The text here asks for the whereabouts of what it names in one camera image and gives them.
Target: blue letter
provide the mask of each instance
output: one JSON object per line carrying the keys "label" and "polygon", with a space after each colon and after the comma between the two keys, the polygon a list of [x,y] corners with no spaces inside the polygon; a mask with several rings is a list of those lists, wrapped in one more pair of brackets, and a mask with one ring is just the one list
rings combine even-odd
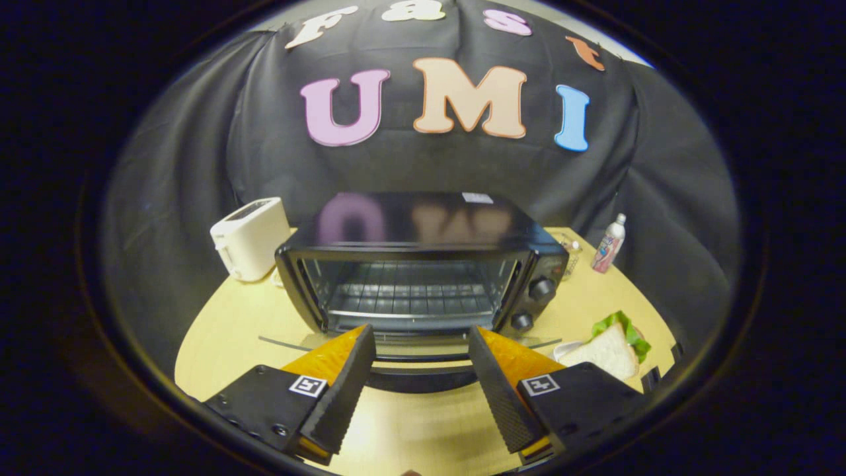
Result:
{"label": "blue letter", "polygon": [[562,98],[564,109],[561,132],[555,135],[555,143],[571,151],[586,151],[585,109],[591,99],[584,92],[565,85],[558,85],[555,92]]}

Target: label sticker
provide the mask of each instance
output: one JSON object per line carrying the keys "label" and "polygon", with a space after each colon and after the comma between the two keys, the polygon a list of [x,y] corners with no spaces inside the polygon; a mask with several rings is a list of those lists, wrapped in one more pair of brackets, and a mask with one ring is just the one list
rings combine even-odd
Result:
{"label": "label sticker", "polygon": [[488,195],[484,193],[470,193],[468,191],[462,192],[461,194],[464,197],[464,201],[467,203],[491,203],[493,204],[493,199],[490,198]]}
{"label": "label sticker", "polygon": [[539,375],[531,379],[523,380],[523,386],[529,391],[529,395],[538,396],[560,389],[558,383],[549,374]]}
{"label": "label sticker", "polygon": [[323,387],[326,386],[326,383],[327,382],[324,379],[315,379],[314,377],[300,375],[297,381],[291,385],[289,390],[305,396],[317,398],[317,396],[320,395],[321,390],[323,390]]}

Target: wooden table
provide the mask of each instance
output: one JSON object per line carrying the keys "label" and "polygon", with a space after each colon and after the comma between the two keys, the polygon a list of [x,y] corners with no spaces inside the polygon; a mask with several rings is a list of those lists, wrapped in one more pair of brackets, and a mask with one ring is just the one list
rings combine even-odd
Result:
{"label": "wooden table", "polygon": [[[643,391],[640,378],[654,367],[664,375],[673,366],[675,339],[657,311],[615,267],[600,274],[591,269],[596,249],[567,228],[584,248],[572,278],[526,335],[541,341],[590,338],[591,326],[623,310],[640,329],[652,350],[640,375],[626,384]],[[246,284],[227,278],[191,325],[176,360],[176,384],[205,401],[257,364],[281,368],[306,350],[276,342],[307,342],[313,332],[297,314],[284,289],[266,277]],[[536,350],[551,355],[554,345]],[[375,363],[382,367],[445,367],[454,363]],[[365,387],[341,453],[326,468],[341,474],[399,476],[408,469],[429,475],[491,474],[520,465],[505,448],[480,385],[432,394],[411,395]]]}

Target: letter m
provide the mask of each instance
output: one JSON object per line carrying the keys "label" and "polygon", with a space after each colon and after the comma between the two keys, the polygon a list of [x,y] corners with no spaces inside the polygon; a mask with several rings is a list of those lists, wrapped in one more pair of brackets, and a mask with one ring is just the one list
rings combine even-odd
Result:
{"label": "letter m", "polygon": [[526,82],[523,71],[494,66],[478,86],[464,70],[447,58],[420,58],[413,63],[423,72],[423,115],[415,121],[415,130],[439,134],[453,129],[447,117],[447,101],[464,130],[470,132],[479,123],[485,109],[488,119],[481,125],[491,136],[519,139],[526,128],[520,122],[520,90]]}

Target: oven control knob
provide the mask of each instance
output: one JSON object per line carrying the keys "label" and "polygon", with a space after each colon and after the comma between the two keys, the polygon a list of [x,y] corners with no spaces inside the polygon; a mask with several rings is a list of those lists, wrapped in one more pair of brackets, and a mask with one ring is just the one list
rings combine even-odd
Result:
{"label": "oven control knob", "polygon": [[555,297],[555,281],[540,278],[529,286],[529,297],[540,304],[548,304]]}
{"label": "oven control knob", "polygon": [[535,322],[532,320],[531,314],[529,313],[518,313],[511,316],[511,327],[520,332],[525,332],[526,330],[531,329],[534,325]]}

